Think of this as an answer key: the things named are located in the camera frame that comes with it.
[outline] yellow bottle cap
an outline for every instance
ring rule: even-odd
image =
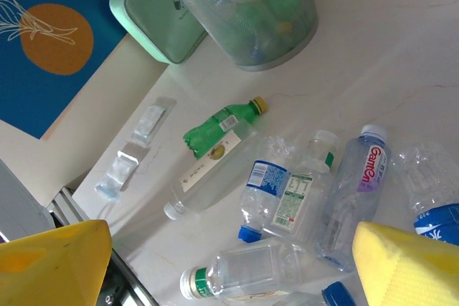
[[[255,107],[257,107],[258,113],[260,115],[263,114],[263,113],[266,113],[268,111],[268,104],[261,97],[255,97],[252,100],[252,102],[253,102],[253,104],[255,104]]]

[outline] poster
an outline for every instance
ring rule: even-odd
[[[45,134],[126,34],[108,1],[0,0],[0,120]]]

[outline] wastebasket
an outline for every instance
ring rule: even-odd
[[[314,0],[182,0],[244,70],[277,66],[299,53],[317,29]]]

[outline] white countertop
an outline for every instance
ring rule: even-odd
[[[318,31],[284,65],[243,72],[207,38],[186,63],[168,67],[75,193],[90,218],[108,221],[115,249],[161,305],[221,305],[185,300],[179,277],[206,265],[219,250],[241,245],[243,178],[199,217],[172,221],[163,213],[171,179],[193,162],[182,135],[225,105],[264,97],[270,110],[257,129],[301,146],[317,129],[334,131],[344,143],[362,125],[377,123],[388,129],[393,152],[406,143],[436,140],[459,157],[459,0],[316,1]],[[157,97],[172,97],[177,105],[120,203],[110,204],[94,185]],[[405,199],[388,179],[375,221],[412,231]],[[323,267],[311,267],[316,281],[306,290],[318,292],[344,276]],[[347,285],[358,305],[365,305],[352,279]]]

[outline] barcode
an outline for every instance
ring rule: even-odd
[[[220,122],[220,128],[224,131],[227,132],[231,128],[235,126],[237,123],[237,118],[234,115],[229,116],[226,120],[223,120]]]
[[[281,218],[280,216],[276,216],[275,221],[276,224],[279,224],[281,226],[287,227],[288,229],[291,228],[292,223],[289,222],[289,220]]]
[[[268,165],[256,163],[253,166],[252,173],[250,174],[249,181],[247,182],[247,184],[252,184],[253,186],[261,186],[267,169]]]

